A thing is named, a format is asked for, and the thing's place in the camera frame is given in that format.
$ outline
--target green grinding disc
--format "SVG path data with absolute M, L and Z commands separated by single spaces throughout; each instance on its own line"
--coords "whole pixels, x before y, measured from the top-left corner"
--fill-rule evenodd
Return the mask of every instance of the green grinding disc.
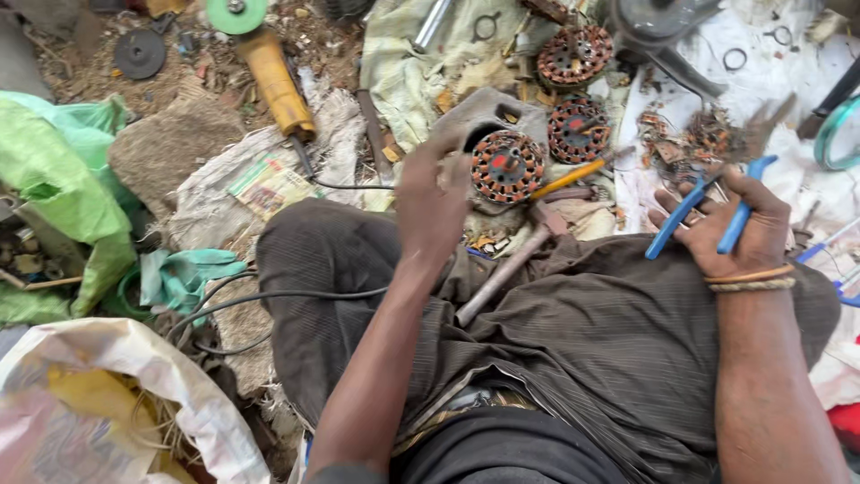
M 207 0 L 206 13 L 209 22 L 225 34 L 246 34 L 259 27 L 266 16 L 266 0 L 233 0 L 244 4 L 242 11 L 230 11 L 230 0 Z

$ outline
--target right hand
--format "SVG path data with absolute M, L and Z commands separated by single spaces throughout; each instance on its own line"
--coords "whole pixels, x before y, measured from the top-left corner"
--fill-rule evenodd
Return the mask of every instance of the right hand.
M 690 228 L 679 226 L 673 237 L 687 247 L 706 277 L 743 276 L 782 266 L 791 206 L 779 200 L 759 180 L 745 177 L 734 167 L 725 171 L 722 180 L 733 192 L 729 202 L 721 204 L 705 197 L 697 207 L 704 218 L 689 215 L 685 224 Z M 682 183 L 679 191 L 687 195 L 692 188 L 691 183 Z M 665 190 L 658 190 L 654 198 L 669 213 L 678 206 Z M 716 245 L 741 198 L 752 208 L 749 221 L 732 253 L 717 254 Z M 648 217 L 657 227 L 666 220 L 657 210 L 649 210 Z
M 448 164 L 437 184 L 439 161 L 457 150 L 458 134 L 419 145 L 403 160 L 403 176 L 397 187 L 397 225 L 402 247 L 401 260 L 421 269 L 441 271 L 463 236 L 469 203 L 471 157 L 461 155 Z

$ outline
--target yellow angle grinder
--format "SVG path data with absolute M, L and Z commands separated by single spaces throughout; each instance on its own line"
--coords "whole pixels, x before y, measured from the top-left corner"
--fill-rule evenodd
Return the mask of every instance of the yellow angle grinder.
M 213 27 L 236 36 L 236 51 L 248 63 L 258 90 L 272 110 L 280 131 L 292 141 L 308 177 L 314 179 L 314 171 L 302 143 L 316 138 L 316 126 L 307 103 L 290 76 L 278 35 L 262 26 L 266 8 L 267 0 L 206 2 L 206 13 Z

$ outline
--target lap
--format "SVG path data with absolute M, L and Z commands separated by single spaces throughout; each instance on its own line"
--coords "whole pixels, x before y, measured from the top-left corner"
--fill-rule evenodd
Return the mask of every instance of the lap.
M 400 437 L 471 370 L 495 366 L 621 461 L 631 480 L 704 481 L 716 453 L 714 296 L 682 246 L 669 244 L 648 261 L 649 242 L 561 238 L 530 262 L 533 280 L 521 278 L 525 283 L 465 330 L 452 324 L 455 303 L 467 301 L 493 265 L 459 251 L 425 309 Z M 389 283 L 399 252 L 391 220 L 333 202 L 300 202 L 276 215 L 261 237 L 261 290 L 376 289 Z M 839 304 L 821 274 L 799 268 L 795 278 L 811 366 Z M 275 319 L 276 372 L 310 425 L 380 301 L 266 302 Z

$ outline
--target pliers handle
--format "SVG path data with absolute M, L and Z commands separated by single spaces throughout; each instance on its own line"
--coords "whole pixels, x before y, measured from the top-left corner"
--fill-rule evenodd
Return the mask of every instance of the pliers handle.
M 686 218 L 688 213 L 690 213 L 690 211 L 704 199 L 705 190 L 715 180 L 716 177 L 711 178 L 707 182 L 702 178 L 699 178 L 696 181 L 696 186 L 693 190 L 684 197 L 684 200 L 681 201 L 680 205 L 678 205 L 678 207 L 669 215 L 669 218 L 663 222 L 663 226 L 660 228 L 660 231 L 657 232 L 657 236 L 654 237 L 654 240 L 651 241 L 651 245 L 645 251 L 646 259 L 654 260 L 660 255 L 660 251 L 663 250 L 663 246 L 666 245 L 667 240 L 672 237 L 675 229 L 684 221 L 684 218 Z
M 771 155 L 750 162 L 746 175 L 756 180 L 761 180 L 761 176 L 765 173 L 767 165 L 777 161 L 777 159 L 776 155 Z M 720 243 L 716 245 L 716 253 L 728 254 L 734 249 L 734 245 L 738 243 L 740 234 L 744 231 L 744 227 L 746 227 L 746 222 L 750 220 L 750 213 L 752 211 L 753 209 L 746 202 L 743 200 L 740 201 L 738 209 L 734 211 L 734 216 L 728 223 L 726 233 L 722 235 Z

